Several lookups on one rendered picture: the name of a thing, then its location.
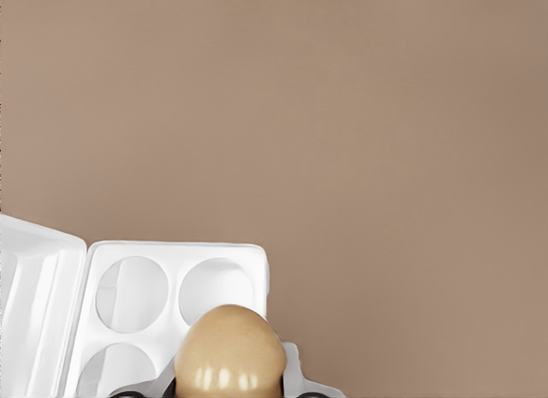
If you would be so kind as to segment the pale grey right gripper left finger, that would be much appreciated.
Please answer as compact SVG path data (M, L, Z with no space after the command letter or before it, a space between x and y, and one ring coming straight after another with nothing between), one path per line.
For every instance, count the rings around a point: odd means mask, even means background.
M175 390L174 370L172 366L168 366L152 380L116 389L114 398L175 398Z

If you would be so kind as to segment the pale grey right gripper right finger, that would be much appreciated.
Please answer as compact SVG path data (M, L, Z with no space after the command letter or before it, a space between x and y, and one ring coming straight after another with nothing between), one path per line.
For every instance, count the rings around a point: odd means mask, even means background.
M282 342L282 345L287 357L283 372L284 398L343 398L341 390L305 377L298 347L293 342Z

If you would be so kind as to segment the brown egg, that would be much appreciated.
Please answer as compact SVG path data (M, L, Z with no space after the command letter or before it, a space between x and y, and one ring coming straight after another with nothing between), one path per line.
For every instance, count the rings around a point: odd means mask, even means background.
M237 305L203 314L174 359L175 398L282 398L287 356L267 320Z

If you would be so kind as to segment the white egg box tray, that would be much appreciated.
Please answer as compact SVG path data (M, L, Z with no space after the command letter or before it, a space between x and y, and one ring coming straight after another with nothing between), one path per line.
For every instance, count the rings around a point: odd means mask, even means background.
M250 244L100 241L78 293L68 398L105 398L170 378L174 355L210 309L237 304L266 314L269 266Z

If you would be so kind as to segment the white egg box lid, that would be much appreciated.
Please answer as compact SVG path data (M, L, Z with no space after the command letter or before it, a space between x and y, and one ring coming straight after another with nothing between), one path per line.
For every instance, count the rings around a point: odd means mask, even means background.
M82 239L0 215L2 398L58 393L85 258Z

